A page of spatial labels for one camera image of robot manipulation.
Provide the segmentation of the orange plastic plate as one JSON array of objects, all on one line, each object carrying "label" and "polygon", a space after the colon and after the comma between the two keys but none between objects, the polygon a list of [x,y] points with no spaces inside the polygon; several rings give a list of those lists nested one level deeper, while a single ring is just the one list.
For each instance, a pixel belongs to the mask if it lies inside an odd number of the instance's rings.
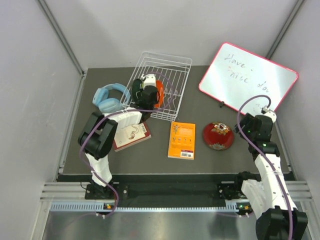
[{"label": "orange plastic plate", "polygon": [[158,91],[158,103],[154,105],[155,108],[160,108],[164,101],[164,86],[160,80],[156,80],[156,87]]}]

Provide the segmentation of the red floral plate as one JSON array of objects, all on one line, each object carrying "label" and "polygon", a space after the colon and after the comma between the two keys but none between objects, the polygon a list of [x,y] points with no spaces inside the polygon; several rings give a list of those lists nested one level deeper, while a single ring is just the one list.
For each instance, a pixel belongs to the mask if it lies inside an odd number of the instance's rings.
[{"label": "red floral plate", "polygon": [[231,147],[235,138],[231,128],[222,122],[207,124],[203,129],[202,137],[208,147],[217,151]]}]

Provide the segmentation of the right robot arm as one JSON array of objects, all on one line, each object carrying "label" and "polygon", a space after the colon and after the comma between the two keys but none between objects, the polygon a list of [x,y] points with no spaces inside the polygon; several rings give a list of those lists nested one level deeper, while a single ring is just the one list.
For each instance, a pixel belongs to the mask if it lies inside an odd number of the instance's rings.
[{"label": "right robot arm", "polygon": [[271,140],[276,114],[269,110],[238,119],[234,131],[248,142],[248,151],[260,174],[240,173],[233,185],[239,198],[247,198],[256,216],[259,240],[300,240],[308,225],[307,214],[299,211],[286,186],[278,145]]}]

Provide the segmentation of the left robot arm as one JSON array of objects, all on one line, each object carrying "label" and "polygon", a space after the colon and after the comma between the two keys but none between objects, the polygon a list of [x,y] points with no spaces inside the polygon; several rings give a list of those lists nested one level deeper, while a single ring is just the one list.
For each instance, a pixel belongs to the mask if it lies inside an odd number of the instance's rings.
[{"label": "left robot arm", "polygon": [[[110,90],[122,91],[125,101],[133,103],[124,107],[118,99],[108,99]],[[161,103],[161,88],[151,84],[143,86],[141,82],[128,91],[121,84],[109,84],[99,88],[92,100],[99,111],[93,112],[78,137],[80,155],[85,155],[92,174],[91,182],[102,198],[109,198],[114,191],[110,183],[112,174],[108,155],[113,147],[116,133],[132,125],[140,125],[155,112]]]}]

